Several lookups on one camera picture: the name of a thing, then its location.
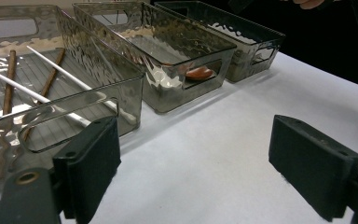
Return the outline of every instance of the brown stick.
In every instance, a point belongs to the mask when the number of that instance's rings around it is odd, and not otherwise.
[[[16,76],[16,63],[17,63],[17,57],[16,57],[16,50],[12,49],[9,54],[8,59],[8,68],[7,68],[7,77],[11,80],[14,79]],[[10,114],[11,108],[12,108],[12,98],[13,98],[13,87],[9,84],[6,84],[5,86],[5,99],[4,99],[4,105],[2,108],[3,115]],[[0,136],[0,143],[2,145],[2,149],[0,150],[0,179],[2,179],[5,174],[5,152],[10,148],[11,144],[6,140],[6,135],[8,132],[11,131],[12,127],[12,121],[8,121],[4,125],[4,131],[1,133]]]
[[[56,62],[55,62],[57,65],[61,65],[64,55],[65,55],[65,49],[61,49],[61,51],[56,59]],[[48,76],[48,79],[46,80],[45,86],[43,87],[43,90],[41,92],[42,96],[46,97],[48,95],[48,91],[50,90],[50,87],[52,86],[53,81],[54,81],[55,77],[57,76],[57,73],[58,73],[58,70],[53,67],[53,69],[50,72],[50,75]],[[32,130],[32,128],[29,128],[29,129],[27,129],[27,131],[25,131],[24,141],[26,141],[28,139],[28,137],[31,133],[31,130]]]
[[[11,80],[14,80],[14,76],[16,76],[16,50],[12,49],[9,54],[8,59],[8,68],[7,68],[7,77]],[[3,107],[3,115],[10,114],[12,108],[12,99],[13,95],[13,87],[10,84],[6,84],[5,86],[5,100],[4,100],[4,107]]]

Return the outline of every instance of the food item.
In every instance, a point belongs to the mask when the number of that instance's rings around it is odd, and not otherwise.
[[[202,66],[186,72],[186,78],[200,81],[210,77],[212,74],[213,70],[209,69],[207,66]]]

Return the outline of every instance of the white tabletop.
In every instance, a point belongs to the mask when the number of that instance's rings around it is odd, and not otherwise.
[[[269,163],[276,114],[358,152],[358,85],[278,53],[269,70],[166,115],[143,104],[92,223],[327,223]]]

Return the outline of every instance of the black plastic part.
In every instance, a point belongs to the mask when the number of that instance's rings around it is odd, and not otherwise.
[[[254,0],[229,0],[228,5],[235,14],[242,12]]]
[[[325,9],[326,7],[330,6],[331,4],[333,4],[334,0],[324,0],[318,7],[319,10]]]
[[[358,154],[307,123],[275,116],[269,162],[327,221],[343,217]]]
[[[48,170],[29,169],[6,182],[0,201],[1,223],[61,223]]]
[[[89,223],[121,163],[116,118],[92,122],[53,162],[57,179],[67,189],[62,205],[65,217]]]

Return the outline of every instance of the plastic bin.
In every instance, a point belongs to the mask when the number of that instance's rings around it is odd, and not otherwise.
[[[236,48],[142,2],[75,3],[74,12],[98,36],[112,34],[103,41],[145,69],[143,99],[156,113],[221,87]]]
[[[238,82],[269,69],[284,34],[200,1],[155,2],[155,6],[187,19],[237,45],[226,79]]]
[[[15,88],[11,113],[2,116],[6,83],[0,80],[0,190],[18,171],[52,167],[52,156],[87,125],[72,115],[87,121],[117,116],[120,135],[140,126],[145,72],[58,7],[0,7],[0,74],[7,75],[7,57],[14,49],[14,80],[39,93],[52,66],[26,46],[53,62],[65,49],[62,68],[90,90],[58,73],[46,96],[49,102],[38,105],[33,97]]]

